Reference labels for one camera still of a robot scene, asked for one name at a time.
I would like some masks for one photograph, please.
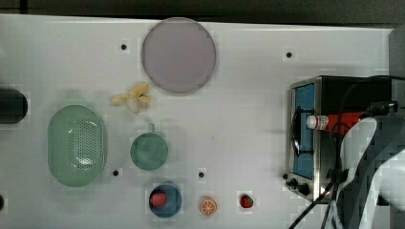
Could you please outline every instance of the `green strainer basket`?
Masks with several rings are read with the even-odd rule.
[[[71,105],[59,110],[48,126],[48,166],[69,187],[92,182],[106,160],[106,131],[90,109]]]

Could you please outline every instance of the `blue cup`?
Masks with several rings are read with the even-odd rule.
[[[154,207],[150,200],[148,200],[151,211],[160,218],[171,218],[175,216],[181,208],[181,194],[179,188],[173,183],[163,183],[152,191],[149,199],[156,193],[165,193],[166,203],[161,207]]]

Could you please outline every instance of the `small red object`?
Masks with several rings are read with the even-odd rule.
[[[253,206],[253,199],[250,196],[243,194],[240,203],[243,208],[251,208]]]
[[[152,206],[162,207],[164,206],[164,204],[166,204],[167,195],[165,193],[155,193],[154,195],[151,196],[149,200]]]

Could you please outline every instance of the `green cup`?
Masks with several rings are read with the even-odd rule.
[[[141,170],[152,171],[164,164],[169,147],[163,137],[155,133],[151,123],[150,133],[138,136],[131,146],[131,159]]]

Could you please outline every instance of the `black knob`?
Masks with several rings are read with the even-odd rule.
[[[286,185],[290,186],[291,189],[295,190],[297,188],[298,181],[295,178],[292,178],[290,181],[286,182]]]
[[[297,188],[302,195],[307,196],[309,194],[309,186],[306,183],[297,185]]]

